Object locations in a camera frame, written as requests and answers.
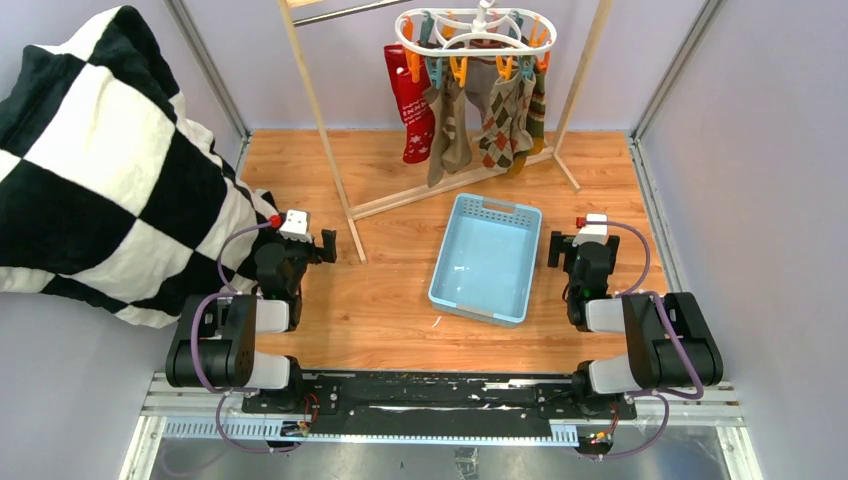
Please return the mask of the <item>light blue plastic basket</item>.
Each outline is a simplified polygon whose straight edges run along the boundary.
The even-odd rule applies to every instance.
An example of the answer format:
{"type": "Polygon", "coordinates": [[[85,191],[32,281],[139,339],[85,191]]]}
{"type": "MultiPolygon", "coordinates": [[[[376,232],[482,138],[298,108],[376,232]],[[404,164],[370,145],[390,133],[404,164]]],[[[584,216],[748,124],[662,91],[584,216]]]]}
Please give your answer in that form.
{"type": "Polygon", "coordinates": [[[432,307],[502,327],[521,325],[542,219],[532,206],[457,195],[428,290],[432,307]]]}

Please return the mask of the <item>argyle beige orange sock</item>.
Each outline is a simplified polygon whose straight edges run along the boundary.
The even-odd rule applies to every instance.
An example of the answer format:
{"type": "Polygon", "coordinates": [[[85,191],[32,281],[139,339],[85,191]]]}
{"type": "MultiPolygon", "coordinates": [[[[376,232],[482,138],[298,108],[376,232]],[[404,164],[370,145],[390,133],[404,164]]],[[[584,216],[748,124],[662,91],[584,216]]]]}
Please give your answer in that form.
{"type": "Polygon", "coordinates": [[[533,147],[527,117],[535,84],[534,74],[526,78],[518,72],[509,80],[496,75],[485,99],[482,130],[474,138],[486,168],[508,170],[533,147]]]}

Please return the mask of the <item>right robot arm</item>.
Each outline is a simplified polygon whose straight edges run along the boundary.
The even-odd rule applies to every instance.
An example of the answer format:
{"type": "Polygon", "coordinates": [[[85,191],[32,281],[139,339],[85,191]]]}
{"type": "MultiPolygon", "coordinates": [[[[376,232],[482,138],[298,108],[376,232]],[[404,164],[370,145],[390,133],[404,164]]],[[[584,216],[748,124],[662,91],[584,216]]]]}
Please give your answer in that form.
{"type": "Polygon", "coordinates": [[[562,267],[568,276],[562,298],[569,322],[581,332],[620,333],[626,342],[625,353],[583,361],[571,376],[572,406],[589,418],[632,393],[698,399],[724,374],[692,293],[609,293],[619,243],[615,235],[554,231],[550,236],[547,264],[562,267]]]}

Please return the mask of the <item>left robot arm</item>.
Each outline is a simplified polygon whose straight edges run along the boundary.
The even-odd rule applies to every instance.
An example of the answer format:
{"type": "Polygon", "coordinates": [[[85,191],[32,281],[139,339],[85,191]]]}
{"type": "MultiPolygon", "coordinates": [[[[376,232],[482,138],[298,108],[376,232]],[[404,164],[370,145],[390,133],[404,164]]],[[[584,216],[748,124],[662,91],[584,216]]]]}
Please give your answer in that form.
{"type": "Polygon", "coordinates": [[[309,265],[336,261],[336,237],[328,229],[321,232],[321,245],[279,237],[253,255],[257,287],[189,297],[166,356],[169,385],[210,393],[251,392],[253,398],[243,404],[247,412],[293,413],[305,404],[315,405],[297,359],[258,352],[256,337],[297,328],[301,281],[309,265]]]}

